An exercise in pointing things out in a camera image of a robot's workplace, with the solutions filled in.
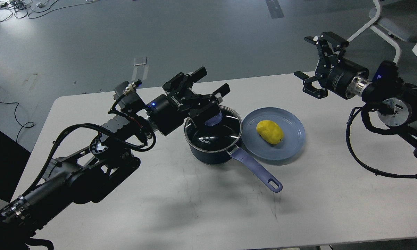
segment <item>floor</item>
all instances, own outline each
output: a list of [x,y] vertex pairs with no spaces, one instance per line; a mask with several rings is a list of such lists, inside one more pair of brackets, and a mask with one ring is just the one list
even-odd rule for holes
[[[371,0],[279,0],[281,17],[272,18],[266,2],[274,1],[100,0],[0,23],[0,101],[19,102],[18,120],[35,122],[22,130],[18,143],[33,149],[52,103],[63,95],[112,91],[137,78],[143,79],[142,87],[161,86],[176,73],[200,66],[208,71],[202,82],[312,71],[317,51],[303,38],[325,31],[348,38],[368,21],[373,7]],[[55,7],[83,2],[62,0]],[[7,15],[1,11],[0,19]],[[400,76],[417,84],[413,44],[401,45]],[[147,57],[147,64],[134,67],[139,57]],[[370,30],[346,52],[372,73],[393,57],[394,49]],[[11,138],[20,129],[14,108],[0,104],[0,130]],[[407,246],[415,242],[334,249],[411,249]]]

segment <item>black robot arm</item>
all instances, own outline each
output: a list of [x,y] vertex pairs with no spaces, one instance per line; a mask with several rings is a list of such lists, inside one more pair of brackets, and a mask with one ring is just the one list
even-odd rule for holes
[[[356,157],[349,139],[350,125],[356,115],[361,113],[362,121],[369,131],[382,135],[399,135],[416,148],[414,155],[417,158],[417,130],[410,127],[410,123],[417,120],[417,86],[405,83],[398,77],[398,68],[390,61],[382,62],[370,81],[367,79],[367,68],[343,57],[349,43],[335,33],[325,32],[315,38],[306,37],[304,40],[316,45],[319,61],[315,76],[309,77],[301,71],[294,73],[302,79],[302,90],[318,99],[327,97],[328,90],[344,99],[358,95],[366,103],[363,107],[356,108],[357,112],[354,109],[348,120],[346,138],[355,160],[377,175],[417,178],[417,175],[390,174],[370,168]],[[312,82],[315,81],[319,82],[320,89],[313,87]],[[386,124],[387,129],[375,128],[370,122],[369,112],[378,112],[378,117]]]
[[[96,203],[110,194],[139,168],[140,159],[132,151],[151,149],[156,142],[154,131],[167,135],[187,117],[206,121],[218,114],[218,104],[230,91],[228,84],[208,95],[198,95],[191,90],[206,74],[204,67],[192,74],[179,73],[164,84],[166,95],[160,95],[147,105],[136,91],[140,81],[121,83],[115,88],[115,103],[108,112],[117,116],[103,125],[72,125],[62,131],[33,184],[0,210],[0,249],[28,249],[28,245],[52,249],[50,241],[32,239],[36,230],[41,230],[71,203]],[[136,114],[142,109],[147,112],[147,119]],[[77,128],[90,128],[98,134],[89,146],[67,157],[54,159],[54,152],[62,140]],[[133,135],[141,145],[126,142]],[[90,154],[88,162],[78,163],[80,158]]]

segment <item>plate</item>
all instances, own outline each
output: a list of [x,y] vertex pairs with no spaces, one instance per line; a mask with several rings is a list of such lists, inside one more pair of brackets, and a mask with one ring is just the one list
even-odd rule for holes
[[[280,143],[272,145],[258,134],[256,125],[262,120],[272,120],[283,130],[284,138]],[[271,165],[284,165],[300,152],[306,133],[294,114],[284,109],[267,107],[256,109],[245,117],[241,138],[245,148],[259,160]]]

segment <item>yellow object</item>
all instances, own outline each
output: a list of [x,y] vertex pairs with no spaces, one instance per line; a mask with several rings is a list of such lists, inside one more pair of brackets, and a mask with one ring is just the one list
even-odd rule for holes
[[272,120],[262,120],[256,125],[258,134],[268,143],[276,145],[284,138],[283,130]]

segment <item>wire on floor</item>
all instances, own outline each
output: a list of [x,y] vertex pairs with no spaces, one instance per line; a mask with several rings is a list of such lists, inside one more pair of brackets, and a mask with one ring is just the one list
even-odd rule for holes
[[[80,5],[88,5],[90,3],[95,3],[99,0],[86,0],[85,3],[79,3],[79,4],[76,4],[76,5],[64,6],[64,7],[56,8],[56,9],[53,9],[53,10],[49,11],[53,7],[53,5],[56,4],[58,1],[59,0],[54,1],[47,9],[45,9],[43,11],[36,11],[37,8],[43,8],[46,5],[46,3],[49,2],[49,0],[47,0],[46,2],[44,2],[40,5],[35,6],[35,8],[31,7],[31,4],[33,3],[32,0],[29,3],[25,3],[24,0],[11,0],[11,1],[9,1],[7,6],[0,6],[0,11],[3,11],[3,10],[10,11],[10,15],[7,16],[5,19],[0,20],[0,23],[4,22],[6,20],[9,20],[10,18],[12,18],[12,16],[15,16],[16,19],[23,19],[25,17],[27,17],[28,19],[36,19],[36,18],[45,16],[46,14],[51,13],[51,12],[56,11],[56,10],[69,8],[69,7],[74,7],[74,6],[80,6]],[[40,15],[40,16],[30,17],[31,14],[33,14],[33,13],[44,13],[44,14]]]
[[20,103],[18,103],[18,102],[2,102],[2,101],[0,101],[0,103],[2,103],[2,104],[17,104],[17,105],[15,106],[15,109],[14,109],[14,118],[15,118],[16,122],[18,123],[18,125],[20,125],[20,130],[18,131],[18,133],[17,133],[17,137],[15,138],[15,142],[18,142],[18,135],[20,134],[20,132],[22,131],[22,129],[23,129],[23,128],[32,128],[32,127],[34,127],[35,123],[34,123],[34,122],[26,122],[25,124],[21,124],[21,123],[17,120],[17,115],[16,115],[16,112],[17,112],[17,107],[18,107],[18,105],[19,105]]

